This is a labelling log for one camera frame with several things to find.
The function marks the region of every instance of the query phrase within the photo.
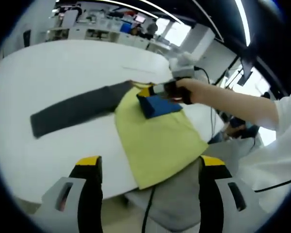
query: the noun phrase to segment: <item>person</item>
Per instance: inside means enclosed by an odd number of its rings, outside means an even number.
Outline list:
[[[291,189],[291,95],[272,101],[194,79],[182,79],[176,84],[191,92],[192,103],[205,104],[252,124],[276,130],[276,141],[240,159],[236,174],[258,192],[261,207],[273,213]]]
[[[83,10],[81,8],[81,4],[78,3],[77,5],[72,7],[71,10],[77,10],[78,11],[78,15],[77,15],[77,19],[76,19],[76,21],[78,21],[79,17],[82,15],[82,12],[83,12]]]
[[[141,24],[138,23],[135,27],[133,27],[131,30],[130,30],[130,34],[131,35],[139,35],[141,33]]]
[[[83,11],[83,14],[81,15],[81,17],[79,18],[79,20],[87,20],[88,18],[88,13],[86,10]]]
[[[158,30],[158,26],[156,24],[156,19],[153,19],[153,22],[147,27],[147,32],[145,34],[148,40],[152,39],[155,35],[155,32]]]

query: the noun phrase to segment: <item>blue sponge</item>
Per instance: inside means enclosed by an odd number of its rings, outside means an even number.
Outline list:
[[[160,96],[142,97],[137,95],[141,109],[147,119],[178,112],[182,109],[179,104],[171,103]]]

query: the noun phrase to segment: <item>yellow cloth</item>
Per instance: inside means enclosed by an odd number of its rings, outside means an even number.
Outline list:
[[[130,168],[140,189],[160,183],[181,171],[208,144],[181,110],[146,119],[133,88],[115,111],[115,123]]]

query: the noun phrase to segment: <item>desk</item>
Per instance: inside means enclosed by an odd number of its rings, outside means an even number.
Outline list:
[[[162,42],[151,41],[147,50],[155,52],[155,53],[157,52],[157,50],[159,50],[163,54],[166,54],[171,50],[171,47]]]
[[[104,198],[137,187],[120,143],[114,114],[35,139],[30,115],[69,97],[126,80],[171,79],[161,55],[115,43],[66,40],[30,46],[0,62],[0,171],[17,197],[42,195],[83,157],[101,155]],[[210,108],[185,106],[201,137],[211,138]],[[216,132],[223,122],[217,117]]]

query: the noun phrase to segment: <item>ceiling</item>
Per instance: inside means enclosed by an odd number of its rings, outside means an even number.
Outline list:
[[[136,6],[151,13],[159,10],[140,0],[118,0]],[[211,27],[220,38],[213,25],[193,0],[149,0],[184,23],[193,26],[196,23]],[[224,44],[237,54],[246,48],[243,24],[235,0],[196,0],[207,12],[224,38]],[[60,3],[73,3],[75,0],[60,0]],[[266,3],[272,0],[242,0],[248,19],[252,45],[258,56],[271,68],[285,89],[291,89],[291,3],[276,0],[283,13],[279,20]],[[265,77],[275,85],[274,77]]]

